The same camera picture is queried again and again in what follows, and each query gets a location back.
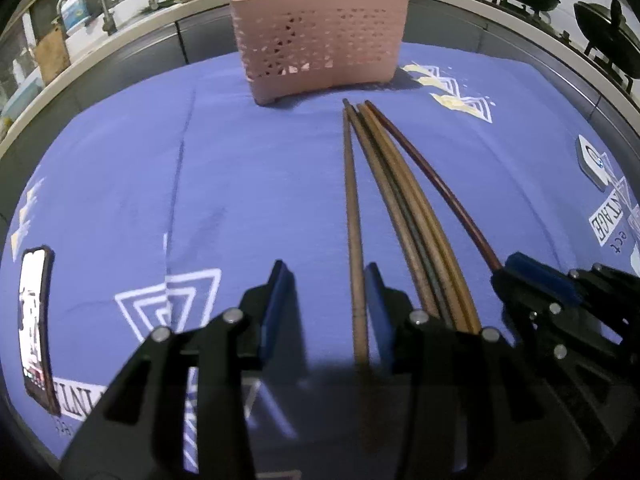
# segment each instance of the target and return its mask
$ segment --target brown chopstick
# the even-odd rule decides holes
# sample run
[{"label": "brown chopstick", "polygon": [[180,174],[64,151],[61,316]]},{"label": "brown chopstick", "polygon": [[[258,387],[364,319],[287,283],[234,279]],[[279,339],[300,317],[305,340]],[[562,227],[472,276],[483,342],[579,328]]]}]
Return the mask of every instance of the brown chopstick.
[{"label": "brown chopstick", "polygon": [[436,280],[430,280],[431,288],[441,287],[445,298],[444,304],[438,302],[440,316],[443,319],[449,318],[449,324],[459,332],[479,330],[479,326],[476,327],[470,323],[470,317],[472,316],[469,313],[474,312],[475,307],[466,286],[466,281],[460,267],[457,265],[449,241],[424,192],[388,136],[388,133],[383,129],[370,108],[365,105],[358,105],[358,110],[366,121],[369,131],[372,133],[382,156],[387,161],[401,189],[401,194],[406,200],[409,211],[415,221],[418,235],[422,239],[427,252],[428,261],[435,270]]},{"label": "brown chopstick", "polygon": [[367,330],[367,303],[364,287],[364,258],[360,233],[360,208],[356,187],[356,170],[353,163],[353,145],[347,111],[342,112],[344,134],[344,183],[347,197],[347,234],[349,268],[351,275],[351,317],[353,323],[353,356],[356,366],[369,365],[369,333]]},{"label": "brown chopstick", "polygon": [[398,199],[396,198],[391,184],[389,184],[386,177],[384,167],[380,163],[380,160],[378,160],[375,148],[369,139],[369,134],[367,133],[364,125],[360,123],[360,118],[358,117],[356,110],[351,106],[347,99],[343,99],[342,102],[344,103],[344,109],[348,115],[349,121],[356,131],[356,135],[360,141],[360,145],[367,162],[369,163],[373,177],[378,184],[378,189],[380,190],[380,194],[385,202],[386,209],[389,212],[391,223],[393,224],[398,240],[400,241],[400,246],[404,253],[404,259],[407,262],[409,272],[411,273],[412,280],[414,281],[415,289],[418,293],[420,306],[430,314],[430,316],[439,317],[435,299],[424,276],[424,269],[420,262],[420,256],[418,255],[409,227],[402,214]]},{"label": "brown chopstick", "polygon": [[489,245],[482,231],[475,224],[471,216],[467,213],[464,206],[460,203],[457,197],[449,189],[447,184],[440,178],[438,173],[431,167],[431,165],[425,160],[418,149],[402,134],[402,132],[374,105],[371,101],[365,101],[365,104],[371,109],[380,123],[388,130],[388,132],[395,137],[402,148],[408,153],[408,155],[414,160],[418,168],[425,174],[425,176],[431,181],[431,183],[438,190],[443,199],[447,202],[453,213],[456,215],[460,223],[469,234],[474,244],[478,248],[480,254],[484,258],[489,269],[498,270],[502,268],[500,260],[496,256],[494,250]]}]

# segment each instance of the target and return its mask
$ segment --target blue tablecloth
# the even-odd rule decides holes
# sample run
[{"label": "blue tablecloth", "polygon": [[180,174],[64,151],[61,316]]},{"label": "blue tablecloth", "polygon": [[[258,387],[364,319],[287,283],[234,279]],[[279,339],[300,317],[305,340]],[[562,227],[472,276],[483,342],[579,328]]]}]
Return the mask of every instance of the blue tablecloth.
[{"label": "blue tablecloth", "polygon": [[[229,54],[143,81],[72,120],[20,199],[0,266],[0,360],[10,399],[53,453],[62,455],[151,327],[206,323],[265,282],[282,259],[295,275],[299,311],[284,320],[261,379],[245,379],[258,471],[283,471],[281,478],[302,471],[304,480],[392,477],[402,402],[380,407],[382,450],[375,459],[358,450],[355,437],[344,97],[354,104],[370,99],[391,118],[502,261],[522,251],[563,272],[596,261],[632,271],[626,219],[616,227],[626,234],[617,250],[601,247],[589,222],[612,187],[601,192],[580,170],[575,140],[582,134],[599,152],[604,144],[535,69],[404,44],[399,65],[408,64],[430,73],[431,83],[398,70],[388,86],[259,107],[238,54]],[[432,94],[457,94],[478,113],[451,110]],[[386,284],[405,290],[417,306],[385,206],[357,142],[355,148],[365,260],[377,262]],[[484,261],[410,164],[482,322],[506,330]],[[41,244],[55,252],[49,349],[59,420],[25,393],[16,327],[20,255]],[[370,346],[376,360],[372,337]],[[193,429],[188,409],[188,465],[195,459]]]}]

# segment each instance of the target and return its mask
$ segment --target metal rivet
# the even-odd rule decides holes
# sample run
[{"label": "metal rivet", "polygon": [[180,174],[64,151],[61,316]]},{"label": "metal rivet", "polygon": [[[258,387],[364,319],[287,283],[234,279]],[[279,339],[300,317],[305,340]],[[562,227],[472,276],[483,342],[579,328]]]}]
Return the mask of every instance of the metal rivet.
[{"label": "metal rivet", "polygon": [[244,317],[244,312],[239,308],[228,308],[225,310],[225,313],[222,315],[222,319],[225,320],[226,323],[231,325],[239,322]]},{"label": "metal rivet", "polygon": [[488,343],[497,343],[500,339],[500,332],[498,332],[497,328],[488,326],[487,328],[482,329],[482,339]]},{"label": "metal rivet", "polygon": [[564,359],[566,357],[566,346],[556,345],[554,348],[554,356],[556,359]]},{"label": "metal rivet", "polygon": [[429,314],[423,310],[412,310],[409,314],[409,321],[414,325],[423,325],[429,320]]},{"label": "metal rivet", "polygon": [[151,333],[151,339],[153,339],[156,343],[161,343],[162,341],[166,341],[169,339],[171,335],[171,329],[165,326],[159,326]]}]

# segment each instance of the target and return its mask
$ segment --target wooden cutting board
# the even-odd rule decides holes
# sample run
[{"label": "wooden cutting board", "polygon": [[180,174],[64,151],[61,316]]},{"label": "wooden cutting board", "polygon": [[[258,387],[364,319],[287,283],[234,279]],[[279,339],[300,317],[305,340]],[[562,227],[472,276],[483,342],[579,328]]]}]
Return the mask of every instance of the wooden cutting board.
[{"label": "wooden cutting board", "polygon": [[46,86],[70,65],[69,52],[66,49],[62,28],[56,25],[33,49],[33,54],[40,67],[42,81]]}]

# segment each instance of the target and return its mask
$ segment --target pink plastic basket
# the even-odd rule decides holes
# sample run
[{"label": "pink plastic basket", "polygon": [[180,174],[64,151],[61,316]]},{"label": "pink plastic basket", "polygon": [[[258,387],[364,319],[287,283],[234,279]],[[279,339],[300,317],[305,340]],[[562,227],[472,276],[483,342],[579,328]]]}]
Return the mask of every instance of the pink plastic basket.
[{"label": "pink plastic basket", "polygon": [[230,0],[256,103],[394,76],[409,0]]}]

